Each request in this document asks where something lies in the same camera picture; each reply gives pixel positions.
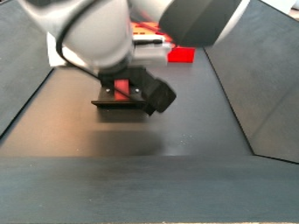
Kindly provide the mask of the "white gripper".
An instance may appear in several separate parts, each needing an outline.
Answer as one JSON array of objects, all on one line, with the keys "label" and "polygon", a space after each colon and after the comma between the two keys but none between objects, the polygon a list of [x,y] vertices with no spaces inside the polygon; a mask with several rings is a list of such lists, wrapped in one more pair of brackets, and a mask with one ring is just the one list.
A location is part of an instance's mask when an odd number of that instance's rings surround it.
[{"label": "white gripper", "polygon": [[165,66],[166,53],[170,45],[165,44],[161,39],[134,39],[133,58],[129,65],[133,67],[161,67]]}]

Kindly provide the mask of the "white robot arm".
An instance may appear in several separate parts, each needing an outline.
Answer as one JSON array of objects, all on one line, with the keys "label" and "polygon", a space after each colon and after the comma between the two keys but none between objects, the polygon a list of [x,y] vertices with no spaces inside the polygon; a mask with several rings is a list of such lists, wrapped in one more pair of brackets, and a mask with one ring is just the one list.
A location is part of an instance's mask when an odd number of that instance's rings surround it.
[{"label": "white robot arm", "polygon": [[49,63],[117,74],[166,62],[173,45],[217,44],[249,0],[17,0],[45,31]]}]

